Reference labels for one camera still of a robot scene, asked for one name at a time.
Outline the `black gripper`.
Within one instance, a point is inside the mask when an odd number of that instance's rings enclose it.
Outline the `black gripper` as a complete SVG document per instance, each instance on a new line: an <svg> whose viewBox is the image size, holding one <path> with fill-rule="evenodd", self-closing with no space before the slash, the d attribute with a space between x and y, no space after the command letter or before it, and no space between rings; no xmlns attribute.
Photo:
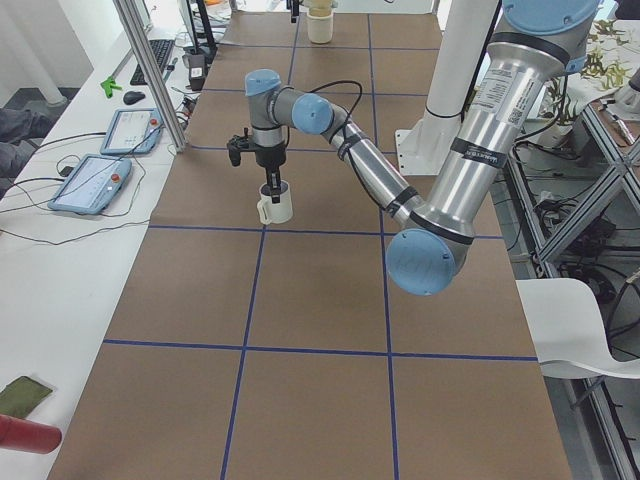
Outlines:
<svg viewBox="0 0 640 480"><path fill-rule="evenodd" d="M292 23L296 23L299 17L299 1L288 0L288 10ZM273 203L279 203L281 198L281 178L279 167L286 162L286 144L279 143L266 147L257 145L255 149L256 163L265 169L264 194L271 197Z"/></svg>

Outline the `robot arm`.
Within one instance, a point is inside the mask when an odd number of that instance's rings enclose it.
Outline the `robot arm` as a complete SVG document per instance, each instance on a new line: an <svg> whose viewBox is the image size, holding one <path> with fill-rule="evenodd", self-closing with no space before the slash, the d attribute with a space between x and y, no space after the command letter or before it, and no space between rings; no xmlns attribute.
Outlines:
<svg viewBox="0 0 640 480"><path fill-rule="evenodd" d="M374 202L400 225L386 251L394 283L420 296L446 289L475 239L474 219L504 167L543 85L579 72L598 10L595 1L506 1L488 42L489 68L435 182L421 196L343 107L285 86L279 74L247 74L250 128L227 147L233 164L252 152L273 199L282 192L286 127L319 135L354 172Z"/></svg>

